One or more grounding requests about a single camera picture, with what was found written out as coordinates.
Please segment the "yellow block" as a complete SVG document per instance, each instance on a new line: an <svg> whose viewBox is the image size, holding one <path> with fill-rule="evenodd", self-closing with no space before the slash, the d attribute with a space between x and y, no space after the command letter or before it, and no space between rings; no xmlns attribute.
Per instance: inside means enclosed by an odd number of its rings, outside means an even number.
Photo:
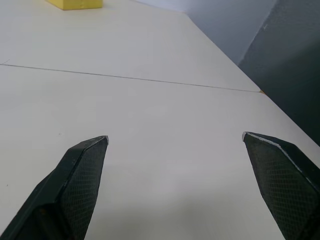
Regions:
<svg viewBox="0 0 320 240"><path fill-rule="evenodd" d="M87 10L100 9L103 7L103 0L46 0L53 6L64 10Z"/></svg>

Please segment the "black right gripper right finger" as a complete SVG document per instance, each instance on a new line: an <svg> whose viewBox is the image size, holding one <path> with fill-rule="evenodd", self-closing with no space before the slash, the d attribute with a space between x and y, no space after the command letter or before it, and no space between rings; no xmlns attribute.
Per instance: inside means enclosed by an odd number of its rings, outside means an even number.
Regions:
<svg viewBox="0 0 320 240"><path fill-rule="evenodd" d="M320 168L296 145L242 134L260 194L285 240L320 240Z"/></svg>

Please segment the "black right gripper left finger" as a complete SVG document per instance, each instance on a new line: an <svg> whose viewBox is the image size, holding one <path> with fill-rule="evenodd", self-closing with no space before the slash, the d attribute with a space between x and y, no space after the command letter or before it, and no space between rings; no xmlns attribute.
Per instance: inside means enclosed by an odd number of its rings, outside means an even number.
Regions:
<svg viewBox="0 0 320 240"><path fill-rule="evenodd" d="M99 194L109 138L69 148L40 181L0 240L84 240Z"/></svg>

